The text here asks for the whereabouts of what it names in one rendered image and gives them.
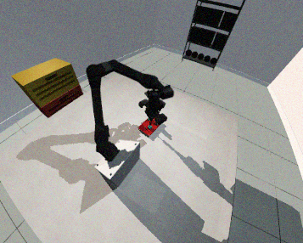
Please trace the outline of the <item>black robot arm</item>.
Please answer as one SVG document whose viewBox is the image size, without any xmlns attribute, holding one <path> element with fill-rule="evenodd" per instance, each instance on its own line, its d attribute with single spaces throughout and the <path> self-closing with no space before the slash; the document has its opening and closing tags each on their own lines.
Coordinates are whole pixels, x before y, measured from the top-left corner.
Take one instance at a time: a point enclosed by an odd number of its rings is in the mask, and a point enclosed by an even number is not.
<svg viewBox="0 0 303 243">
<path fill-rule="evenodd" d="M 89 65 L 87 67 L 87 78 L 93 98 L 93 114 L 95 120 L 94 141 L 96 143 L 96 152 L 100 153 L 106 161 L 113 161 L 120 152 L 113 143 L 108 141 L 110 138 L 109 127 L 104 124 L 101 103 L 101 77 L 106 76 L 113 71 L 137 81 L 146 89 L 152 89 L 146 91 L 145 95 L 149 98 L 148 102 L 152 105 L 157 105 L 160 102 L 160 105 L 158 106 L 159 111 L 166 105 L 166 102 L 161 99 L 169 99 L 174 96 L 171 86 L 167 85 L 164 87 L 157 76 L 143 74 L 127 65 L 123 65 L 115 59 L 102 62 L 98 65 Z"/>
</svg>

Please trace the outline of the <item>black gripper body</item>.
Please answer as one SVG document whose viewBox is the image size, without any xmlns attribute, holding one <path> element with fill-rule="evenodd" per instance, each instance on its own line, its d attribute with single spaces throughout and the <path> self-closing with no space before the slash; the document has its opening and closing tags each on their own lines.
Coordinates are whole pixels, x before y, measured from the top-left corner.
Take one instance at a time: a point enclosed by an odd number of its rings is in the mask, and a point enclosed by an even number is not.
<svg viewBox="0 0 303 243">
<path fill-rule="evenodd" d="M 142 101 L 139 101 L 138 105 L 143 108 L 143 106 L 145 105 L 146 108 L 145 110 L 152 114 L 151 116 L 155 117 L 155 122 L 160 125 L 162 124 L 163 122 L 167 121 L 167 116 L 164 115 L 163 113 L 159 114 L 160 112 L 158 111 L 159 108 L 158 106 L 160 105 L 160 102 L 157 104 L 157 105 L 152 105 L 148 102 L 147 99 L 144 99 Z"/>
</svg>

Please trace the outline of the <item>red circuit board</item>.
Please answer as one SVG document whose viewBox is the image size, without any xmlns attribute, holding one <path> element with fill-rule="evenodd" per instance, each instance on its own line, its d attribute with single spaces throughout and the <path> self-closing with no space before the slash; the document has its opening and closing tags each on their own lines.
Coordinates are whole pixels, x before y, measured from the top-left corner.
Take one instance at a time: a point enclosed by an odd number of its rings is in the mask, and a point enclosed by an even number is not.
<svg viewBox="0 0 303 243">
<path fill-rule="evenodd" d="M 154 119 L 152 121 L 150 121 L 150 119 L 147 119 L 138 127 L 138 129 L 150 136 L 158 126 L 159 125 L 155 122 Z"/>
</svg>

